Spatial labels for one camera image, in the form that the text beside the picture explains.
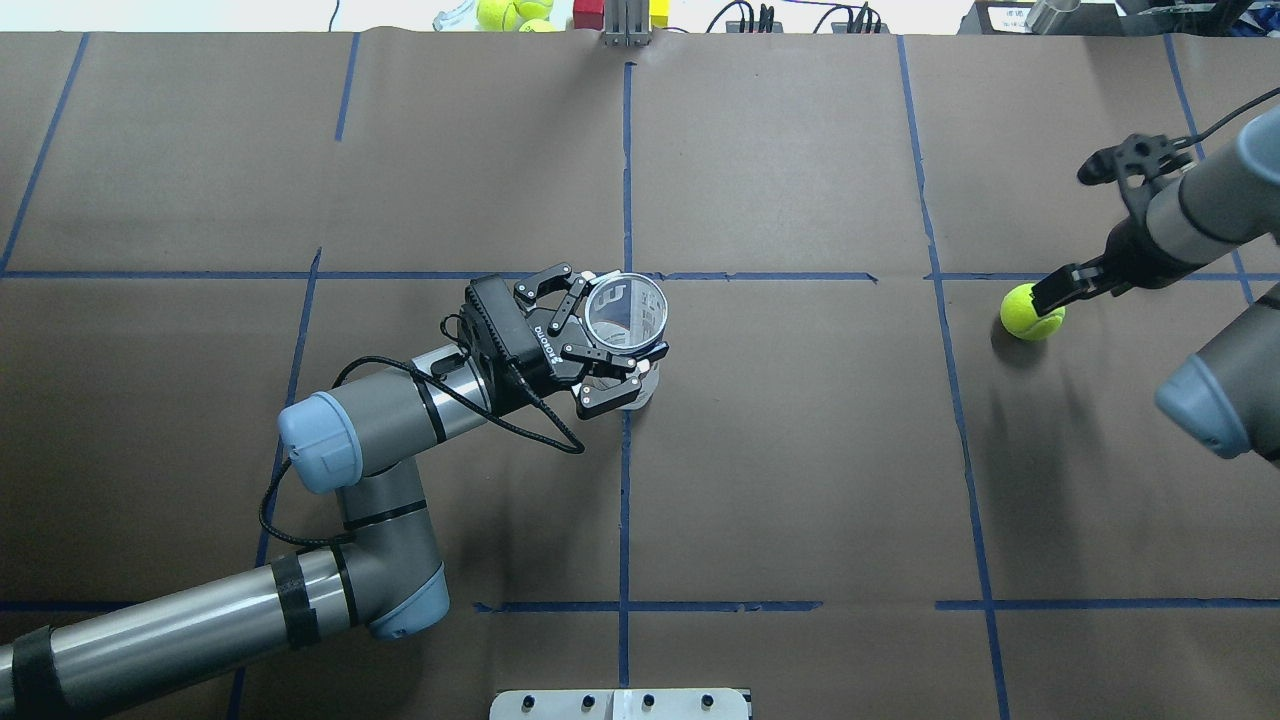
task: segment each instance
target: black tape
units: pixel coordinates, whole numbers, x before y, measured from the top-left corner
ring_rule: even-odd
[[[307,583],[302,577],[302,564],[297,555],[285,555],[271,561],[275,594],[284,612],[284,634],[291,650],[301,650],[320,642],[320,619],[307,597]]]
[[[360,624],[360,611],[356,609],[356,589],[351,587],[351,573],[347,571],[347,556],[342,553],[342,546],[330,546],[333,561],[338,565],[338,579],[342,580],[342,594],[347,598],[347,620],[352,628]]]
[[[348,520],[347,523],[342,524],[342,529],[351,533],[358,530],[360,528],[367,528],[369,525],[372,525],[375,523],[385,523],[387,520],[394,520],[396,518],[408,515],[410,512],[417,512],[424,507],[426,507],[426,500],[419,500],[416,502],[410,502],[408,505],[401,505],[394,510],[388,510],[385,512],[375,512],[374,515],[365,515],[364,518],[358,518],[356,520]]]
[[[443,445],[447,437],[444,437],[444,423],[440,421],[440,411],[435,409],[435,400],[431,400],[431,389],[426,387],[426,383],[417,378],[412,378],[413,384],[417,386],[417,396],[422,398],[422,407],[426,407],[426,416],[431,419],[431,429],[435,430],[435,445]]]
[[[54,664],[54,629],[32,630],[13,642],[14,720],[74,720]]]

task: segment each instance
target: robotic arm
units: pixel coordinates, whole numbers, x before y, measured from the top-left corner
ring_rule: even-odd
[[[554,309],[538,305],[552,293],[563,293]],[[280,413],[289,459],[260,516],[268,532],[303,550],[0,646],[0,719],[96,717],[358,624],[399,638],[440,620],[449,607],[444,565],[413,456],[486,420],[582,452],[543,398],[567,389],[584,419],[643,402],[667,354],[667,300],[632,273],[561,264],[517,281],[515,291],[489,275],[470,283],[453,318],[452,343],[411,363],[361,357],[333,389]],[[366,364],[389,369],[343,382]],[[525,405],[570,443],[502,419]],[[312,492],[337,493],[344,534],[296,538],[270,525],[265,509],[291,464]]]
[[[1094,152],[1076,178],[1116,182],[1129,218],[1111,231],[1102,255],[1036,283],[1036,311],[1107,291],[1167,287],[1266,233],[1280,237],[1280,109],[1249,122],[1198,165],[1184,152],[1238,113],[1197,137],[1133,135]],[[1217,455],[1252,448],[1280,468],[1277,357],[1280,284],[1192,355],[1158,389],[1156,404]]]

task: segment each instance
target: blue grid line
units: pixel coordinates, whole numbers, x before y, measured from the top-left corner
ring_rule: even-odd
[[[480,615],[517,615],[540,612],[618,612],[620,602],[475,602]],[[745,601],[627,601],[627,612],[812,612],[822,607],[814,600],[745,600]]]
[[[302,299],[302,316],[298,319],[298,337],[293,343],[293,361],[289,368],[289,387],[284,393],[284,406],[288,407],[293,405],[298,391],[298,373],[302,369],[302,354],[307,345],[307,329],[311,325],[311,304],[315,300],[316,293],[316,281],[319,279],[320,270],[320,254],[324,252],[323,247],[316,249],[315,258],[311,259],[311,270],[307,274],[307,291]],[[275,441],[275,460],[271,464],[271,475],[280,471],[280,465],[284,461],[284,442],[280,439]],[[275,514],[275,498],[266,506],[265,516],[270,521],[271,516]],[[253,566],[261,568],[266,562],[266,547],[269,542],[266,530],[260,530],[257,534],[257,553],[253,557]],[[241,702],[244,697],[244,669],[237,667],[236,676],[232,679],[232,692],[227,701],[227,720],[237,720],[239,717]]]
[[[622,65],[622,269],[627,273],[634,272],[631,261],[631,70],[635,65],[631,61]]]
[[[539,270],[320,270],[316,278],[321,281],[471,281],[485,275],[502,275],[503,279],[524,279]],[[730,273],[730,272],[690,272],[690,273],[641,273],[657,281],[672,282],[737,282],[737,281],[869,281],[878,283],[879,278],[863,272],[850,273]],[[943,279],[996,279],[997,275],[1010,275],[1011,279],[1041,278],[1033,273],[943,273]],[[1202,273],[1192,279],[1230,279],[1234,274]],[[305,281],[311,273],[305,270],[6,270],[0,278],[36,281]],[[1280,279],[1280,273],[1253,273],[1252,279]]]
[[[986,610],[1052,611],[1052,610],[1280,610],[1280,600],[1254,597],[1092,597],[1064,600],[942,600],[934,609],[942,612]]]
[[[631,228],[631,73],[622,65],[622,269],[634,272]],[[622,411],[622,459],[618,498],[618,687],[631,687],[631,411]]]
[[[289,270],[9,270],[5,278],[36,281],[305,281]]]
[[[617,612],[618,603],[605,602],[503,602],[485,605],[472,602],[471,607],[480,615],[515,615],[526,612]]]
[[[63,118],[63,110],[67,108],[67,97],[72,94],[72,85],[76,82],[76,74],[79,72],[81,60],[84,59],[84,49],[88,47],[88,33],[81,33],[79,46],[76,49],[76,59],[72,60],[72,68],[67,72],[67,82],[63,83],[63,94],[58,96],[58,105],[54,108],[54,117],[49,119],[49,129],[45,131],[45,140],[40,143],[40,152],[36,154],[36,164],[31,168],[31,177],[27,179],[27,190],[22,193],[22,201],[18,202],[18,213],[13,217],[13,227],[9,229],[9,241],[4,246],[4,255],[0,255],[0,273],[4,273],[5,268],[9,266],[9,258],[13,256],[13,249],[18,243],[18,233],[22,232],[22,222],[27,218],[27,208],[31,205],[31,196],[36,192],[36,182],[40,181],[40,170],[45,168],[45,158],[49,156],[49,146],[54,143],[54,133],[58,132],[58,122]]]
[[[870,281],[879,278],[870,273],[644,273],[655,281]]]
[[[1174,49],[1174,36],[1165,33],[1165,56],[1169,58],[1169,72],[1174,76],[1174,88],[1178,90],[1178,101],[1183,106],[1183,115],[1187,118],[1187,129],[1190,135],[1199,135],[1196,129],[1196,115],[1192,113],[1192,104],[1187,99],[1187,88],[1183,85],[1183,73],[1178,67],[1178,51]],[[1204,161],[1204,147],[1197,142],[1196,143],[1196,158]],[[1240,292],[1244,293],[1244,302],[1247,305],[1253,305],[1253,288],[1249,287],[1249,281],[1244,273],[1244,260],[1240,258],[1238,250],[1231,251],[1231,264],[1235,265],[1235,277],[1240,281]]]
[[[951,328],[947,324],[946,295],[941,278],[938,247],[933,234],[933,220],[929,218],[929,205],[924,199],[924,156],[920,152],[920,133],[915,120],[915,101],[911,95],[911,73],[906,59],[906,42],[897,36],[897,59],[902,73],[902,96],[906,101],[906,122],[911,136],[911,154],[915,160],[915,181],[920,193],[920,217],[924,232],[929,238],[929,265],[933,270],[933,295],[938,307],[938,325],[942,331],[942,352],[947,363],[947,382],[951,386],[951,410],[955,415],[956,430],[960,434],[960,450],[964,455],[964,479],[969,492],[969,523],[973,527],[974,555],[978,562],[978,584],[982,588],[983,614],[987,620],[987,644],[991,651],[991,671],[996,685],[996,705],[1001,720],[1009,720],[1009,693],[1005,689],[1005,664],[1000,652],[1000,634],[996,628],[996,610],[992,606],[991,574],[987,569],[987,547],[982,532],[982,514],[978,507],[978,488],[974,482],[973,460],[969,456],[969,432],[965,428],[964,405],[960,400],[960,377],[956,370],[955,351],[951,346]]]
[[[342,142],[342,133],[347,129],[347,102],[351,101],[351,81],[356,77],[356,55],[360,53],[360,33],[351,36],[351,55],[347,56],[347,79],[342,85],[342,105],[338,106],[338,128],[333,132],[333,140]]]
[[[484,275],[502,275],[513,281],[527,278],[538,270],[321,270],[321,281],[471,281]],[[41,281],[305,281],[303,270],[8,270],[0,277]]]
[[[618,506],[618,687],[631,687],[631,411],[622,411],[622,492]]]
[[[929,273],[924,279],[932,281],[936,277],[942,281],[1007,281],[1007,282],[1038,282],[1044,279],[1047,273]],[[1192,273],[1183,278],[1196,282],[1238,282],[1240,278],[1249,281],[1280,281],[1280,273]]]
[[[311,302],[315,300],[316,295],[316,281],[319,279],[320,269],[320,254],[323,249],[317,249],[315,258],[311,259],[311,272],[307,277],[307,292],[302,299],[302,316],[298,319],[298,336],[297,341],[293,343],[293,363],[289,368],[289,387],[284,393],[284,407],[293,405],[297,398],[298,392],[298,373],[302,370],[302,352],[307,345],[307,329],[311,324]],[[275,443],[275,461],[271,466],[271,475],[280,471],[280,464],[284,461],[284,443],[283,441],[276,441]],[[275,514],[275,501],[273,498],[271,503],[266,506],[266,520],[270,521],[271,516]],[[255,555],[253,566],[260,568],[266,562],[266,546],[270,537],[266,530],[260,530],[257,536],[257,553]]]

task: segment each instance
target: yellow tennis ball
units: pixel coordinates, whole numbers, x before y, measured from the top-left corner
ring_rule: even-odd
[[[547,20],[531,19],[520,26],[520,32],[556,32],[556,26]]]
[[[480,29],[511,31],[520,24],[520,13],[512,0],[480,0],[476,5],[476,22]]]
[[[1032,306],[1032,283],[1023,283],[1000,301],[1000,324],[1018,340],[1044,340],[1062,327],[1066,307],[1059,307],[1048,315],[1037,315]]]
[[[554,0],[513,0],[516,4],[516,12],[520,17],[530,20],[545,20],[552,14],[552,3]],[[548,32],[548,31],[530,31],[530,32]]]

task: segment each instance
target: cable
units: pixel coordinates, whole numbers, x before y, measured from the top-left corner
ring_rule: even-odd
[[[416,366],[408,363],[401,363],[399,360],[392,360],[390,357],[383,357],[381,355],[365,355],[364,357],[357,357],[356,360],[352,360],[351,363],[347,364],[346,368],[342,369],[340,373],[338,373],[338,379],[334,380],[333,387],[338,387],[342,383],[344,383],[347,380],[347,375],[349,375],[352,370],[355,370],[356,368],[369,364],[387,365],[389,368],[396,368],[402,373],[407,373],[408,377],[413,378],[413,380],[434,387],[435,389],[458,401],[458,404],[466,407],[467,410],[475,413],[476,415],[480,415],[485,420],[489,420],[490,423],[498,425],[499,428],[507,432],[516,433],[522,438],[531,439],[534,442],[540,442],[543,445],[554,447],[561,452],[568,452],[570,455],[580,455],[586,450],[586,446],[582,445],[582,441],[577,439],[577,436],[573,434],[573,430],[568,429],[568,425],[566,425],[564,421],[561,420],[558,415],[556,415],[556,411],[548,407],[547,404],[543,402],[543,398],[538,397],[538,393],[534,392],[534,388],[529,387],[529,383],[525,380],[524,375],[521,375],[520,370],[516,369],[515,361],[511,361],[508,364],[507,368],[508,372],[511,373],[516,383],[521,387],[521,389],[525,391],[525,395],[529,398],[530,404],[534,405],[534,407],[541,410],[543,415],[547,415],[547,418],[552,421],[552,424],[556,425],[556,429],[558,429],[561,433],[564,434],[564,439],[568,441],[568,445],[559,442],[556,438],[549,438],[547,436],[535,433],[534,430],[527,430],[518,425],[513,425],[507,420],[503,420],[502,418],[494,415],[489,410],[476,405],[475,402],[471,402],[470,398],[467,398],[458,391],[442,383],[433,375],[424,373]]]
[[[858,17],[854,18],[854,22],[845,28],[846,35],[852,35],[855,32],[859,35],[863,33],[863,28],[868,26],[867,20],[870,19],[870,15],[867,13],[868,9],[869,8],[865,4],[858,9]]]
[[[822,15],[822,18],[818,19],[818,24],[813,26],[813,32],[810,35],[818,35],[818,31],[822,29],[822,23],[827,22],[827,18],[829,18],[832,13],[837,10],[845,10],[846,13],[849,13],[849,23],[845,26],[846,28],[845,32],[851,32],[849,28],[854,27],[854,9],[850,8],[849,5],[835,5],[829,10],[827,10],[827,13]]]
[[[1174,147],[1181,150],[1184,147],[1190,147],[1192,145],[1196,145],[1197,142],[1204,142],[1206,137],[1208,137],[1208,136],[1213,135],[1215,132],[1222,129],[1222,126],[1225,126],[1226,123],[1229,123],[1229,122],[1234,120],[1235,118],[1240,117],[1242,113],[1247,113],[1247,111],[1257,108],[1258,105],[1266,102],[1267,100],[1271,100],[1276,95],[1280,95],[1280,87],[1268,90],[1268,91],[1263,92],[1262,95],[1258,95],[1253,100],[1249,100],[1244,105],[1240,105],[1239,108],[1231,110],[1230,113],[1228,113],[1226,115],[1224,115],[1221,120],[1213,123],[1207,131],[1204,131],[1204,132],[1202,132],[1199,135],[1190,135],[1190,136],[1185,136],[1185,137],[1179,137],[1178,140],[1174,141]]]
[[[716,29],[716,23],[722,17],[724,17],[724,13],[730,12],[730,9],[733,8],[733,5],[737,5],[740,12],[742,12],[744,15],[746,15],[742,18],[742,32],[751,32],[751,28],[755,27],[755,8],[753,8],[751,4],[748,3],[746,0],[731,0],[728,5],[721,8],[721,12],[716,13],[716,17],[712,18],[710,24],[707,26],[707,32]]]
[[[266,519],[266,509],[271,506],[271,501],[275,498],[275,493],[280,489],[280,480],[284,479],[284,474],[289,471],[293,466],[293,461],[288,457],[284,462],[280,462],[280,468],[271,474],[271,483],[266,486],[266,495],[262,496],[262,502],[257,506],[257,524],[262,525],[266,534],[271,536],[278,541],[287,542],[289,544],[296,544],[300,547],[329,547],[334,544],[343,544],[356,539],[356,536],[351,533],[342,533],[340,536],[334,536],[332,538],[300,538],[297,536],[291,536],[284,530],[276,528]]]

